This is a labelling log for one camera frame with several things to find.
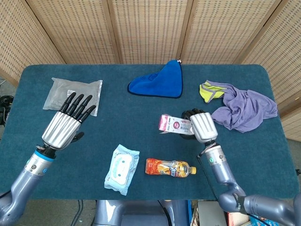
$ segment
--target neon yellow fabric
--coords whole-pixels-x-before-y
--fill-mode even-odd
[[[220,98],[224,95],[222,87],[212,86],[209,82],[205,82],[199,86],[199,93],[206,103],[209,103],[213,98]]]

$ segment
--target purple cloth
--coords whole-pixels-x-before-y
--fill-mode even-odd
[[[212,118],[229,130],[248,132],[257,128],[264,119],[277,116],[277,104],[260,93],[239,90],[227,83],[207,82],[213,86],[227,88],[223,96],[226,106],[213,112]]]

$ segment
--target woven wall panel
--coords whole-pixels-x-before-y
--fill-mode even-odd
[[[101,0],[28,0],[51,40],[70,64],[114,64]]]
[[[301,0],[288,1],[243,63],[267,69],[278,103],[301,90]]]
[[[274,0],[199,0],[192,18],[186,64],[231,64]]]
[[[176,57],[186,0],[113,0],[125,64],[162,64]]]
[[[282,126],[287,138],[301,141],[301,109],[282,119]]]
[[[21,0],[0,1],[1,76],[15,86],[28,65],[64,64]]]

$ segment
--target gray plastic bag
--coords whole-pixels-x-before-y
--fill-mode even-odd
[[[80,94],[84,94],[83,100],[89,95],[93,96],[85,110],[92,105],[96,105],[96,108],[91,112],[91,115],[97,116],[100,91],[103,84],[102,80],[94,81],[90,84],[58,78],[52,78],[52,80],[54,83],[44,103],[44,110],[60,110],[66,98],[70,96],[71,93],[76,92],[76,97]]]

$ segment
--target orange juice bottle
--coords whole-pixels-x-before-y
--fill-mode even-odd
[[[190,173],[196,174],[197,168],[190,167],[185,161],[163,161],[158,159],[147,159],[145,173],[150,175],[170,175],[185,178]]]

